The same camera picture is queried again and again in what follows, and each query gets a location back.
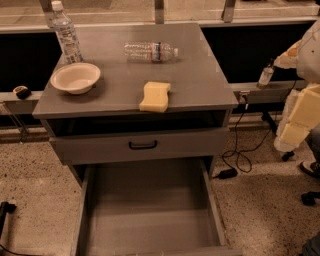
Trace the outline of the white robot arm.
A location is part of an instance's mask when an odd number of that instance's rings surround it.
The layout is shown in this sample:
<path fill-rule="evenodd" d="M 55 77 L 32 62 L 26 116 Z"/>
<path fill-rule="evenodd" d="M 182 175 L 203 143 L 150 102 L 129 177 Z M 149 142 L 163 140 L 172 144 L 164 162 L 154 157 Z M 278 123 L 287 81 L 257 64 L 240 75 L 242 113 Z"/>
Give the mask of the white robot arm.
<path fill-rule="evenodd" d="M 287 97 L 274 140 L 278 151 L 290 152 L 320 124 L 320 20 L 274 64 L 283 69 L 295 68 L 298 77 L 307 82 L 303 90 L 293 89 Z"/>

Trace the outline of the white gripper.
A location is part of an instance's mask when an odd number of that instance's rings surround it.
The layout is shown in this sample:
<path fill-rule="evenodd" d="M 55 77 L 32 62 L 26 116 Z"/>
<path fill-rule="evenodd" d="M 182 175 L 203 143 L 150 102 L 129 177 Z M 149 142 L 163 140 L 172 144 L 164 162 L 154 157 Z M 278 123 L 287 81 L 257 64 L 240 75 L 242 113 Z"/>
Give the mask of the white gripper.
<path fill-rule="evenodd" d="M 274 147 L 291 152 L 320 123 L 320 84 L 309 84 L 301 92 L 293 89 L 286 98 Z"/>

